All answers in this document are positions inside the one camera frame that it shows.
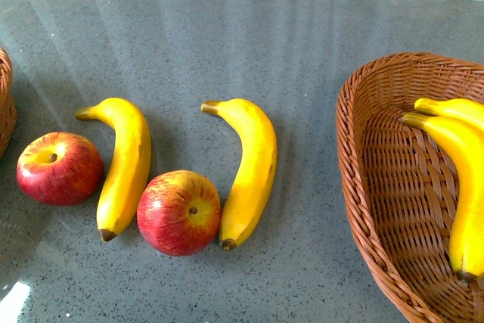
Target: yellow banana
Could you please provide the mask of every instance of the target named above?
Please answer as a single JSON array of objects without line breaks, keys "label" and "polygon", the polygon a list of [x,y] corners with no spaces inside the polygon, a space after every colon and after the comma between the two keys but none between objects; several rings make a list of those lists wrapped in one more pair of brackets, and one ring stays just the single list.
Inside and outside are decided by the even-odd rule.
[{"label": "yellow banana", "polygon": [[97,222],[101,240],[123,232],[135,217],[151,163],[151,136],[146,119],[131,102],[107,98],[76,112],[79,120],[100,120],[115,131],[113,159],[99,197]]},{"label": "yellow banana", "polygon": [[242,158],[222,210],[219,243],[223,250],[242,244],[267,204],[275,177],[278,142],[271,120],[253,102],[241,98],[205,101],[204,113],[220,116],[239,135]]},{"label": "yellow banana", "polygon": [[403,123],[425,131],[454,162],[460,182],[449,257],[466,284],[484,276],[484,132],[450,116],[407,113]]},{"label": "yellow banana", "polygon": [[484,131],[484,104],[466,98],[453,98],[439,101],[431,98],[419,98],[414,108],[421,113],[435,116],[452,116],[473,124]]}]

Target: apple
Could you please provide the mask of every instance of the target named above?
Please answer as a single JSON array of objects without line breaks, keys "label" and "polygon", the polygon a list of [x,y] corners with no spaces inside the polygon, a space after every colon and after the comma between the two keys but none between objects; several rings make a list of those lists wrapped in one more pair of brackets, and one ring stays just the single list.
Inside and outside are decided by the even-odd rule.
[{"label": "apple", "polygon": [[141,235],[156,250],[188,256],[213,241],[221,214],[219,194],[207,177],[175,170],[148,183],[136,219]]},{"label": "apple", "polygon": [[37,138],[17,161],[20,189],[38,202],[56,206],[87,200],[100,185],[103,172],[94,144],[70,132],[49,132]]}]

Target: gray countertop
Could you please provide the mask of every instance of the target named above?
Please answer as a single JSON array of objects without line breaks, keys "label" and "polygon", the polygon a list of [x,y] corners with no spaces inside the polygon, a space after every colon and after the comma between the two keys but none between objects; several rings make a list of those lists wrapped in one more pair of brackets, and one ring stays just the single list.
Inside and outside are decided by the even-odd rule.
[{"label": "gray countertop", "polygon": [[[400,51],[484,63],[484,4],[381,0],[0,0],[19,120],[0,158],[0,300],[21,322],[405,321],[352,239],[337,165],[335,103],[362,64]],[[151,127],[150,177],[191,169],[225,199],[240,162],[206,99],[249,98],[278,134],[278,172],[253,235],[193,256],[158,253],[135,221],[105,244],[98,194],[29,199],[15,179],[34,138],[88,137],[108,166],[113,131],[75,111],[118,96]]]}]

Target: banana tip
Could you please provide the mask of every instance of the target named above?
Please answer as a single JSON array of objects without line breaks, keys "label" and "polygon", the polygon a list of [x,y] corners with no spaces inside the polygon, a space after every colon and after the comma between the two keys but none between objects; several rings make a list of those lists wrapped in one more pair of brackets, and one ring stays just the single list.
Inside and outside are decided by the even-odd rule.
[{"label": "banana tip", "polygon": [[78,109],[76,111],[76,118],[79,120],[87,120],[90,110],[90,107],[83,107],[82,109]]},{"label": "banana tip", "polygon": [[459,279],[460,282],[464,284],[470,284],[477,279],[477,276],[474,275],[472,272],[466,272],[463,269],[459,269],[455,272],[455,276]]},{"label": "banana tip", "polygon": [[117,236],[114,232],[106,228],[101,228],[98,232],[99,232],[99,237],[104,242],[111,241]]},{"label": "banana tip", "polygon": [[215,114],[215,113],[217,113],[217,107],[219,106],[219,103],[220,103],[220,101],[207,100],[207,101],[202,103],[202,106],[200,106],[200,109],[204,113]]},{"label": "banana tip", "polygon": [[235,247],[237,247],[237,245],[231,238],[220,241],[220,248],[224,251],[233,250]]}]

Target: woven basket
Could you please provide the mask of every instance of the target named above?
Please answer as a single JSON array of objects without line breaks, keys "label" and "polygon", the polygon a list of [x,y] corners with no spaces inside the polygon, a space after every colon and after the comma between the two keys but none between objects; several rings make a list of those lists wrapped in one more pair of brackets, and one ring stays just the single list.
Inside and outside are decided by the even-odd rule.
[{"label": "woven basket", "polygon": [[415,322],[483,322],[484,279],[451,270],[454,164],[402,124],[420,97],[484,102],[484,66],[431,53],[391,54],[357,69],[337,100],[337,145],[352,235],[383,293]]},{"label": "woven basket", "polygon": [[7,148],[17,122],[17,109],[10,93],[11,84],[12,63],[7,52],[0,47],[0,157]]}]

